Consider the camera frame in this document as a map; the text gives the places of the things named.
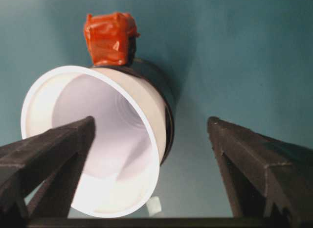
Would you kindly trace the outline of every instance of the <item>black base bar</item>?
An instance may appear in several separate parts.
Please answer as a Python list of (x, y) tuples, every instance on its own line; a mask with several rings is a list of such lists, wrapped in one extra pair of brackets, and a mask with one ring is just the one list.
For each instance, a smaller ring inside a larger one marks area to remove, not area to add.
[(27, 228), (269, 228), (267, 218), (145, 218), (67, 219), (37, 218)]

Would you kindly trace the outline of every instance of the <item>cup rim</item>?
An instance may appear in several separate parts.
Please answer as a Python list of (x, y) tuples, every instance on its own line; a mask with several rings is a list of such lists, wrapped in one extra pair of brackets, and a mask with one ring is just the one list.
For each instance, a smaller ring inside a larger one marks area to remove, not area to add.
[[(117, 70), (111, 69), (111, 68), (102, 68), (102, 69), (107, 69), (107, 70), (113, 70), (116, 72), (119, 72)], [(149, 189), (147, 190), (147, 192), (144, 194), (144, 196), (139, 200), (138, 203), (134, 203), (132, 206), (130, 206), (127, 209), (124, 209), (122, 211), (119, 212), (113, 212), (113, 213), (97, 213), (97, 212), (93, 212), (93, 211), (85, 211), (84, 210), (84, 206), (79, 206), (77, 204), (74, 204), (74, 202), (72, 202), (72, 207), (75, 208), (78, 211), (81, 211), (87, 215), (90, 216), (94, 216), (94, 217), (102, 217), (102, 218), (114, 218), (114, 217), (121, 217), (121, 216), (125, 216), (128, 215), (136, 210), (138, 210), (140, 207), (142, 207), (147, 201), (148, 199), (151, 197), (156, 185), (157, 185), (157, 180), (158, 180), (158, 175), (159, 175), (159, 154), (158, 154), (158, 148), (157, 148), (157, 140), (155, 137), (155, 134), (152, 130), (152, 127), (146, 117), (146, 115), (144, 114), (144, 112), (142, 111), (142, 109), (140, 108), (140, 106), (137, 104), (137, 102), (133, 99), (133, 97), (131, 97), (124, 88), (122, 88), (119, 84), (117, 84), (115, 81), (113, 81), (112, 79), (110, 79), (109, 77), (107, 77), (106, 75), (96, 71), (96, 70), (92, 70), (90, 68), (86, 68), (86, 67), (81, 67), (81, 66), (62, 66), (62, 67), (57, 67), (54, 68), (48, 72), (46, 72), (45, 74), (43, 74), (41, 77), (39, 77), (34, 83), (33, 85), (30, 87), (30, 89), (28, 90), (23, 105), (22, 105), (22, 112), (21, 112), (21, 133), (22, 133), (22, 138), (25, 139), (27, 137), (27, 133), (26, 133), (26, 118), (27, 118), (27, 112), (29, 109), (29, 106), (31, 104), (31, 100), (32, 97), (36, 94), (37, 90), (41, 87), (42, 84), (44, 84), (46, 81), (48, 81), (49, 79), (51, 79), (52, 77), (55, 77), (57, 75), (61, 75), (61, 74), (70, 74), (70, 73), (81, 73), (81, 74), (86, 74), (86, 75), (90, 75), (94, 78), (97, 78), (103, 82), (105, 82), (106, 84), (110, 85), (111, 87), (113, 87), (114, 89), (116, 89), (120, 94), (123, 95), (124, 98), (126, 98), (129, 103), (132, 105), (132, 107), (136, 110), (136, 112), (138, 113), (138, 115), (140, 116), (147, 132), (148, 132), (148, 136), (152, 145), (152, 157), (153, 157), (153, 164), (155, 164), (155, 173), (154, 175), (155, 178), (152, 179), (152, 183), (150, 184)]]

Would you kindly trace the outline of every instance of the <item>white plastic cup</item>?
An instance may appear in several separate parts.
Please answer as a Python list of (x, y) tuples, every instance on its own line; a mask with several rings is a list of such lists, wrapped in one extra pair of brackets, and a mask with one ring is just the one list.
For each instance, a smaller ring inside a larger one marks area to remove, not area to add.
[(71, 206), (95, 217), (125, 216), (156, 187), (166, 147), (164, 100), (144, 79), (113, 68), (55, 68), (25, 97), (22, 137), (88, 115), (96, 136)]

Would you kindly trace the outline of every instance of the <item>orange object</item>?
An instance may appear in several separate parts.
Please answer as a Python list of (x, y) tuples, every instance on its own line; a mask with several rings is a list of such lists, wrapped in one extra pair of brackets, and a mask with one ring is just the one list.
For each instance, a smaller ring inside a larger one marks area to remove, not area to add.
[(116, 12), (94, 17), (88, 14), (84, 35), (93, 64), (100, 66), (128, 63), (130, 51), (135, 51), (130, 39), (140, 34), (129, 13)]

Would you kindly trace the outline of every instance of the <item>blue-green background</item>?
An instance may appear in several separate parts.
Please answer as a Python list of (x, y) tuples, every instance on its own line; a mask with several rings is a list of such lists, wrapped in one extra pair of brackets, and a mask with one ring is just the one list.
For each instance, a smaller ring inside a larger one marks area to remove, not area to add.
[(86, 14), (113, 11), (135, 17), (137, 55), (164, 69), (178, 101), (158, 217), (231, 215), (211, 115), (313, 147), (313, 0), (0, 0), (0, 145), (21, 139), (23, 98), (40, 75), (91, 65)]

